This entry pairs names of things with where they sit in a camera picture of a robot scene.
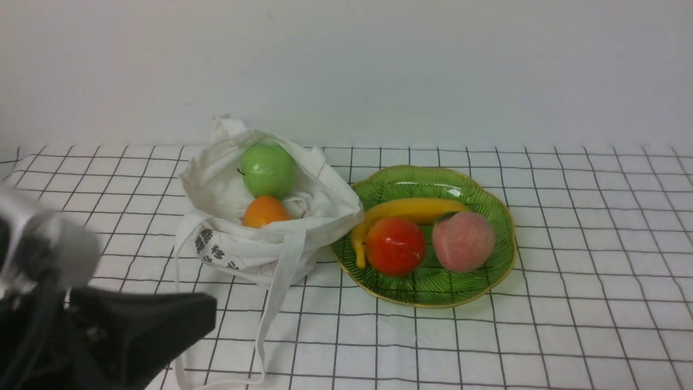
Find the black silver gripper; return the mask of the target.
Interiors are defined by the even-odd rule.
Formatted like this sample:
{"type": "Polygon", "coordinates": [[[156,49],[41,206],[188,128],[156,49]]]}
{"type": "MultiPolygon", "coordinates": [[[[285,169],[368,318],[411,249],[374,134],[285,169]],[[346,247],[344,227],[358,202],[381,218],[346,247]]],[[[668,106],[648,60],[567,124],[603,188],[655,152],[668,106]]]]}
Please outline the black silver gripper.
{"type": "MultiPolygon", "coordinates": [[[[101,259],[93,232],[15,188],[2,188],[2,284],[27,294],[23,335],[5,347],[2,388],[18,389],[49,340],[65,291],[85,287],[101,259]]],[[[144,389],[216,325],[217,300],[200,292],[130,294],[95,287],[69,297],[69,355],[79,389],[144,389]]]]}

